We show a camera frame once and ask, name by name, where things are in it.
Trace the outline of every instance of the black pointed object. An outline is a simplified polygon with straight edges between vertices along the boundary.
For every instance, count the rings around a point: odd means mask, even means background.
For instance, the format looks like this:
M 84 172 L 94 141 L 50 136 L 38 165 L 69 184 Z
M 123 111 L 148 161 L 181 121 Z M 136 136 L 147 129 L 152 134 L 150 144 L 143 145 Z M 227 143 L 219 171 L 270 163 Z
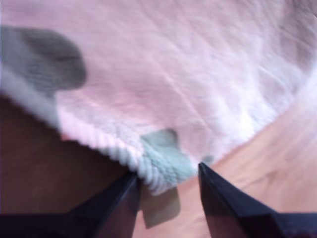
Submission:
M 199 164 L 201 200 L 212 238 L 317 238 L 317 214 L 278 213 Z
M 141 195 L 127 172 L 65 214 L 0 215 L 0 238 L 131 238 Z

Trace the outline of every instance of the black tip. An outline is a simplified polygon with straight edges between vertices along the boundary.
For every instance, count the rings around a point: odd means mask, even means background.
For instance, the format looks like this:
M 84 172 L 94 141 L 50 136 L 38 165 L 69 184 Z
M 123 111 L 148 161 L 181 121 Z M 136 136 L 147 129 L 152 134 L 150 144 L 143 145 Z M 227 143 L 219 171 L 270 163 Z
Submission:
M 237 189 L 204 163 L 199 164 L 199 177 L 237 217 L 275 213 L 271 208 Z
M 131 187 L 137 186 L 137 180 L 136 174 L 126 173 L 109 187 L 71 210 L 68 215 L 94 220 L 104 218 L 107 214 L 112 212 L 111 207 L 115 207 Z

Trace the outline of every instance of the fluffy pink fabric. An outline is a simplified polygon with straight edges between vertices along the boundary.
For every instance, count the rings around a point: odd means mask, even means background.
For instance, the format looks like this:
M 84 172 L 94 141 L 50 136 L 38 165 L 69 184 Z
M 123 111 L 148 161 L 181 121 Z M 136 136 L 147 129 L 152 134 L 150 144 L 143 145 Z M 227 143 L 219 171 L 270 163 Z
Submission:
M 93 148 L 126 150 L 108 153 L 154 192 L 250 140 L 316 80 L 315 0 L 4 0 L 1 7 L 2 24 L 54 30 L 81 52 L 86 82 L 55 92 L 52 124 Z M 49 121 L 36 109 L 46 101 L 23 101 L 28 84 L 3 68 L 6 94 Z M 189 164 L 146 138 L 167 129 Z

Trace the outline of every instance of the wooden floor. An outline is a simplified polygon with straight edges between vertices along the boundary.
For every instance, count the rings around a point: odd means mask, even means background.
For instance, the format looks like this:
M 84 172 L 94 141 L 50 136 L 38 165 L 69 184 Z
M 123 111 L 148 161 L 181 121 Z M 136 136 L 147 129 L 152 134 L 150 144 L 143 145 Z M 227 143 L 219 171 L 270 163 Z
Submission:
M 61 212 L 126 169 L 59 135 L 1 99 L 1 212 Z M 283 212 L 317 212 L 317 85 L 248 145 L 213 166 Z M 161 196 L 143 192 L 135 238 L 210 237 L 197 178 Z

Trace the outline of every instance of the pink towel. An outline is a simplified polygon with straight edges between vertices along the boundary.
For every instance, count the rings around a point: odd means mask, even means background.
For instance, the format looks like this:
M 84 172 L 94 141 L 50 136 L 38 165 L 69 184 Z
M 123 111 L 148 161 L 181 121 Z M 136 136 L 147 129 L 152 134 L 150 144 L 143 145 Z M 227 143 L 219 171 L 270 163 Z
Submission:
M 3 0 L 1 90 L 153 194 L 316 80 L 315 0 Z

